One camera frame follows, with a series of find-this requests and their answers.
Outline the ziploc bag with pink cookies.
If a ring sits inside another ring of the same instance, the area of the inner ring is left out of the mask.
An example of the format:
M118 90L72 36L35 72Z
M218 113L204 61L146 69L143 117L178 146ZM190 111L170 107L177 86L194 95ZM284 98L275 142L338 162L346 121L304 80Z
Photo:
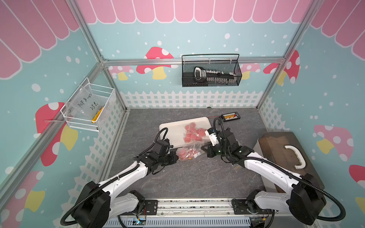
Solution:
M203 143L192 143L178 148L176 151L180 161L192 160L204 154Z

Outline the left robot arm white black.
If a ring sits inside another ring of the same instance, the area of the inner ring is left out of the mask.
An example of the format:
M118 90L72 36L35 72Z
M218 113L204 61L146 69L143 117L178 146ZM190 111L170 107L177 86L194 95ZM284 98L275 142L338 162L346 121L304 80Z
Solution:
M120 193L147 175L159 173L158 167L175 164L179 157L168 139L155 140L135 159L132 165L115 176L95 183L90 181L82 189L75 205L60 219L64 227L78 224L83 228L101 228L106 222L120 214L144 210L145 198L137 191Z

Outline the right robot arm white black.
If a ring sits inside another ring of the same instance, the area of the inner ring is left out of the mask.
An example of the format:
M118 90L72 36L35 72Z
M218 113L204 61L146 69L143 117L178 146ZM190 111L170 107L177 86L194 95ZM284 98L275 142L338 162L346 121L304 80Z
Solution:
M260 211L269 211L271 215L277 211L289 212L306 225L313 225L317 219L337 222L345 218L345 207L321 189L313 175L289 171L253 149L240 146L229 128L222 131L209 128L205 135L210 142L202 150L209 157L219 155L224 162L254 171L283 190L283 193L253 190L243 203L233 199L234 208L246 208L251 214Z

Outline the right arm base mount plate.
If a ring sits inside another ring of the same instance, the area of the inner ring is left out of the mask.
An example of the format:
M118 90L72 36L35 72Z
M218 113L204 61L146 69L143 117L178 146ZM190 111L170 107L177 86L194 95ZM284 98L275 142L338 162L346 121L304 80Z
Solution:
M244 215L244 214L251 214L251 215L271 215L272 211L268 209L260 209L256 204L252 202L247 202L246 199L236 199L233 198L231 200L232 208L235 215Z

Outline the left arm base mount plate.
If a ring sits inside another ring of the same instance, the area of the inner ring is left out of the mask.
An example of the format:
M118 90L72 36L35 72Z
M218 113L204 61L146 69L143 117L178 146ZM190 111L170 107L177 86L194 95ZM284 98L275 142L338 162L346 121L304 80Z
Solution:
M136 208L138 216L157 215L158 200L141 200Z

